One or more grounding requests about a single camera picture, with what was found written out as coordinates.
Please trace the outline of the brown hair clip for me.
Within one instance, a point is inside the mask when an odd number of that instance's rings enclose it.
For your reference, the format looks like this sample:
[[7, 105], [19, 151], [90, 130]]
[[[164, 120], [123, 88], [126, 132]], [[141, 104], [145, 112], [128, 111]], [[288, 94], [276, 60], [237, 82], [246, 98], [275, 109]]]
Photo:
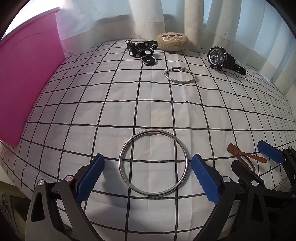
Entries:
[[227, 147], [227, 151], [232, 154], [234, 157], [236, 157], [240, 162], [242, 162], [245, 166], [247, 166], [250, 170], [252, 170], [255, 173], [255, 166], [252, 163], [250, 159], [254, 159], [255, 161], [258, 161], [260, 163], [267, 163], [267, 160], [264, 157], [256, 156], [250, 153], [246, 153], [233, 145], [232, 143], [229, 143]]

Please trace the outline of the black wrist watch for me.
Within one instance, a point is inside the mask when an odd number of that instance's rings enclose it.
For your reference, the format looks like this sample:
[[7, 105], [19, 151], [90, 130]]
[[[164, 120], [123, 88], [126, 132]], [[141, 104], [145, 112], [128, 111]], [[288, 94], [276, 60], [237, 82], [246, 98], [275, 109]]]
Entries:
[[243, 76], [246, 75], [246, 69], [236, 64], [235, 58], [220, 46], [211, 48], [207, 53], [207, 59], [210, 67], [217, 71], [220, 71], [224, 68], [233, 70], [234, 72], [237, 72]]

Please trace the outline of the beige sloth plush clip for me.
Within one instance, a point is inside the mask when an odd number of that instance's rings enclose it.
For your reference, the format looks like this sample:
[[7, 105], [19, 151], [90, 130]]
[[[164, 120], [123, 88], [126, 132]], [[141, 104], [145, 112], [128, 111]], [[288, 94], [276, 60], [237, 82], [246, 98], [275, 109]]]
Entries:
[[157, 36], [158, 47], [167, 52], [184, 50], [189, 44], [189, 38], [183, 33], [167, 32]]

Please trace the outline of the white grid tablecloth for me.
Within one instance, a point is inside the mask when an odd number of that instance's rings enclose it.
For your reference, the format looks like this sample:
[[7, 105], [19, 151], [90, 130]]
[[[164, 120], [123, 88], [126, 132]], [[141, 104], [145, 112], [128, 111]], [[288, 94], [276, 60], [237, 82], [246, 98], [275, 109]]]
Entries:
[[1, 144], [1, 165], [31, 197], [40, 179], [62, 180], [105, 157], [87, 202], [88, 219], [104, 240], [192, 240], [214, 204], [189, 171], [163, 197], [128, 188], [118, 169], [124, 143], [143, 130], [165, 130], [189, 156], [200, 154], [233, 180], [229, 143], [257, 154], [264, 140], [295, 146], [295, 119], [285, 96], [250, 67], [245, 76], [210, 68], [204, 53], [156, 51], [146, 66], [129, 56], [123, 40], [67, 54], [39, 94], [16, 147]]

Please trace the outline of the white curtain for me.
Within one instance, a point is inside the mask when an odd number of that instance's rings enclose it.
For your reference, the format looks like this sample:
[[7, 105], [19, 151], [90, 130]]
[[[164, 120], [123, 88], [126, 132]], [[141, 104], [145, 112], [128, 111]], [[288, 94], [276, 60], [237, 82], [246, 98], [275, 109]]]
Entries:
[[295, 37], [267, 1], [60, 1], [56, 14], [63, 46], [81, 53], [123, 38], [154, 40], [184, 33], [189, 48], [224, 47], [257, 68], [284, 94], [295, 86]]

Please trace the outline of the pink plastic bin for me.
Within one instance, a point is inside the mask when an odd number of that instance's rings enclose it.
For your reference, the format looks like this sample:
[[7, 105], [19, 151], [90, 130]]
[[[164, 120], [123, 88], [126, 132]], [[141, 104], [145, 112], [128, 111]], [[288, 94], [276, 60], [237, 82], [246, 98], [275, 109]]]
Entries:
[[1, 39], [1, 140], [17, 146], [39, 93], [65, 55], [56, 13], [43, 12]]

